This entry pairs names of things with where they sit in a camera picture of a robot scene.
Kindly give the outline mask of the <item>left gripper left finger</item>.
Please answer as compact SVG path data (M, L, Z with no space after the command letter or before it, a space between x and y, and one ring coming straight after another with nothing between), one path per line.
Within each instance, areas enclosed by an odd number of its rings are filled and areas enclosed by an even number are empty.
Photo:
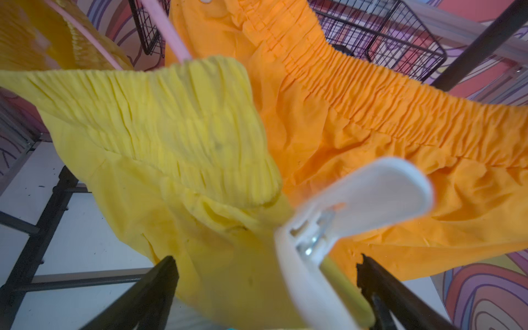
M180 276L173 257L162 259L84 329L165 329Z

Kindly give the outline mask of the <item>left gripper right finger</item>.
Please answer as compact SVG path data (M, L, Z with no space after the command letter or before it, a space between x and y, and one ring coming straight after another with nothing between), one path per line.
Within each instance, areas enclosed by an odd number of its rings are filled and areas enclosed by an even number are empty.
M357 284L375 315L371 329L397 329L398 323L404 329L456 329L373 258L364 255L357 272Z

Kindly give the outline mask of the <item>white clothespin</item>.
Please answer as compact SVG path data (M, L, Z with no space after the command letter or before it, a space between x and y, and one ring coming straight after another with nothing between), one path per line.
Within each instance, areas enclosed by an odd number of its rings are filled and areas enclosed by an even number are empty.
M433 186L404 159L382 158L312 197L274 235L291 300L312 329L359 329L320 271L338 240L416 219L434 202Z

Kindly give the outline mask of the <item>yellow shorts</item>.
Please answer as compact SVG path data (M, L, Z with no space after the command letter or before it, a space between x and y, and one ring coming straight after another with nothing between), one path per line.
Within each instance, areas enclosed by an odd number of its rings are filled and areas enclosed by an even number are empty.
M306 1L174 1L192 61L136 71L76 7L94 42L42 1L2 1L1 86L32 103L118 239L171 255L177 296L238 329L303 328L273 233L353 169L312 166L367 113L386 70L334 49Z

